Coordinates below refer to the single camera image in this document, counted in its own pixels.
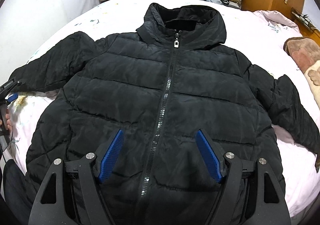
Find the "zipper teeth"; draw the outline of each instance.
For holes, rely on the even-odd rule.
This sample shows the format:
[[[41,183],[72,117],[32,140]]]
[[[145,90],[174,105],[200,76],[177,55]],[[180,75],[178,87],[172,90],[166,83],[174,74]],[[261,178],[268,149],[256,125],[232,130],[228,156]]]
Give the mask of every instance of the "zipper teeth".
[[[164,92],[164,96],[163,96],[163,100],[162,100],[162,104],[161,104],[160,115],[159,115],[159,120],[158,120],[158,126],[157,126],[157,130],[156,130],[156,135],[155,135],[155,137],[153,139],[153,142],[152,142],[152,148],[151,148],[151,151],[150,151],[150,158],[149,158],[149,161],[148,161],[148,164],[147,164],[147,171],[146,171],[146,175],[145,175],[145,177],[143,179],[143,185],[142,185],[142,190],[141,190],[141,195],[142,196],[146,195],[146,193],[147,193],[147,187],[148,187],[148,183],[149,183],[153,157],[155,155],[156,146],[157,146],[158,141],[159,141],[161,128],[162,128],[162,123],[163,123],[163,118],[164,118],[165,107],[166,107],[166,104],[167,104],[168,95],[169,95],[169,89],[170,89],[170,86],[171,86],[171,80],[172,80],[172,75],[173,75],[173,65],[174,65],[174,61],[175,61],[175,58],[176,58],[176,54],[177,54],[177,52],[174,51],[173,55],[172,55],[171,63],[170,63],[169,76],[168,76],[168,79],[167,79],[167,85],[165,87],[165,92]]]

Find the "jacket's left sleeve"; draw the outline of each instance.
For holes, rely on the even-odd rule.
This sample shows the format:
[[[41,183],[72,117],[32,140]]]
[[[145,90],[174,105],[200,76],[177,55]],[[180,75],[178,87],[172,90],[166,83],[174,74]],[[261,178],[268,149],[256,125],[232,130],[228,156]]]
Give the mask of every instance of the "jacket's left sleeve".
[[[242,77],[274,125],[287,130],[294,141],[309,151],[320,153],[320,134],[309,113],[300,102],[297,88],[287,75],[274,79],[267,71],[236,51]]]
[[[10,76],[21,81],[17,91],[53,91],[62,88],[68,80],[81,71],[85,64],[103,53],[114,41],[115,35],[99,40],[83,32],[76,32],[58,42],[40,58],[17,68]]]

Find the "human hand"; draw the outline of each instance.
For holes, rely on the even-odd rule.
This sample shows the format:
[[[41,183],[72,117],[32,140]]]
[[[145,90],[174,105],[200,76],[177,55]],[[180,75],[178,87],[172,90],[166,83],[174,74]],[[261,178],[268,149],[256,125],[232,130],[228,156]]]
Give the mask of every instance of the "human hand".
[[[7,114],[5,114],[5,118],[7,121],[8,129],[10,131],[10,134],[12,133],[12,124],[10,120],[10,115],[9,115],[9,109],[7,109]]]

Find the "dark pants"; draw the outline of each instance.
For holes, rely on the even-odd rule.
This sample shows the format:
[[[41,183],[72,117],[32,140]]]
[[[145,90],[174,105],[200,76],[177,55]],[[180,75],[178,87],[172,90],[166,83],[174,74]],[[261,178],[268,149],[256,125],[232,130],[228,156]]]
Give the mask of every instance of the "dark pants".
[[[32,203],[26,195],[25,176],[12,159],[7,161],[3,173],[4,198],[6,202],[1,197],[0,217],[5,217],[1,219],[1,224],[3,220],[6,220],[10,225],[28,225]]]

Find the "jacket hood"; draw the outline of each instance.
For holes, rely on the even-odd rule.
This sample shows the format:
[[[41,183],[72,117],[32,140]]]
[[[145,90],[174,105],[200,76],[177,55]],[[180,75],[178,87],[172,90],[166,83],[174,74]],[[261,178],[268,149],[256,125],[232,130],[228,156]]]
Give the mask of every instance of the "jacket hood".
[[[221,14],[212,7],[199,5],[168,9],[152,3],[137,32],[144,42],[161,46],[171,46],[179,33],[180,47],[189,50],[224,43],[227,37]]]

